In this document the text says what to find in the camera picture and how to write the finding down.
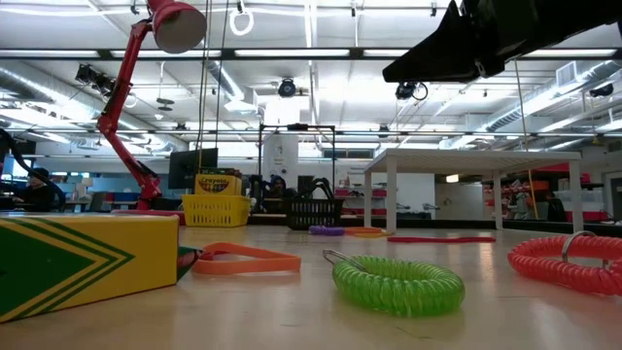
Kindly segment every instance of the purple object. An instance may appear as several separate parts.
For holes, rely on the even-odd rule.
[[[344,235],[346,230],[343,227],[314,226],[309,228],[309,233],[318,235]]]

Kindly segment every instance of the chair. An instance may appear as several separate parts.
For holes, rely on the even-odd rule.
[[[86,211],[88,213],[110,213],[110,210],[104,210],[106,195],[108,195],[107,192],[95,192]]]

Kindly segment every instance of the white table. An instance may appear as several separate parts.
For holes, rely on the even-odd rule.
[[[501,177],[559,163],[570,164],[570,193],[574,231],[583,230],[579,161],[575,152],[449,151],[391,149],[376,157],[364,171],[364,224],[371,226],[371,174],[387,173],[387,231],[397,229],[397,174],[432,173],[483,175],[493,178],[495,222],[503,228]]]

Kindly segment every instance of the lamp arm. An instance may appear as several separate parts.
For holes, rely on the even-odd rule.
[[[162,191],[159,188],[160,179],[153,170],[136,160],[127,150],[117,135],[117,129],[119,128],[119,118],[123,110],[123,104],[131,89],[131,77],[134,72],[140,47],[145,36],[150,31],[152,31],[150,19],[144,19],[132,25],[132,30],[129,34],[129,42],[127,43],[127,49],[125,50],[125,56],[123,57],[115,87],[108,103],[97,120],[97,129],[106,137],[106,140],[108,140],[119,158],[123,161],[123,164],[125,164],[134,179],[136,179],[138,186],[140,186],[141,192],[137,205],[137,209],[139,210],[149,209],[151,200],[162,196]]]

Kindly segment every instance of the red strip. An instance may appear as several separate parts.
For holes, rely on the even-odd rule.
[[[473,243],[473,242],[497,242],[495,237],[458,237],[458,238],[432,238],[432,237],[387,237],[387,241],[394,243]]]

